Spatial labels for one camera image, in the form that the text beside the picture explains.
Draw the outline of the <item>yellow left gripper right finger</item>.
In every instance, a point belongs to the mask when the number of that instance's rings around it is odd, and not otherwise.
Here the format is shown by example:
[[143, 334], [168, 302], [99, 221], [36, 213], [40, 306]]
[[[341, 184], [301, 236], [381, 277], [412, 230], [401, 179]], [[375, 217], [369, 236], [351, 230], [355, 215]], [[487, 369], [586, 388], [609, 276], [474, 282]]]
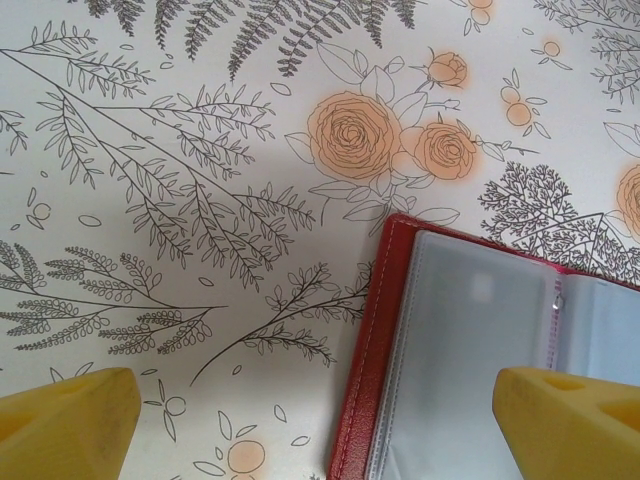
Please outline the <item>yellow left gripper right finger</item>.
[[505, 368], [492, 411], [525, 479], [639, 477], [637, 386]]

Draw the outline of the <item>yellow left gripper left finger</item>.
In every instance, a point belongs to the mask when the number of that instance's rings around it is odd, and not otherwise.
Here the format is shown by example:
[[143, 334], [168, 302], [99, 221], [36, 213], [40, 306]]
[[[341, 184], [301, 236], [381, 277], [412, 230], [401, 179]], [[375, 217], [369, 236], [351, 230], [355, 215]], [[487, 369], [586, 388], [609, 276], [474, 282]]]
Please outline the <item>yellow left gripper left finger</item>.
[[141, 412], [136, 377], [107, 368], [1, 399], [3, 479], [117, 479]]

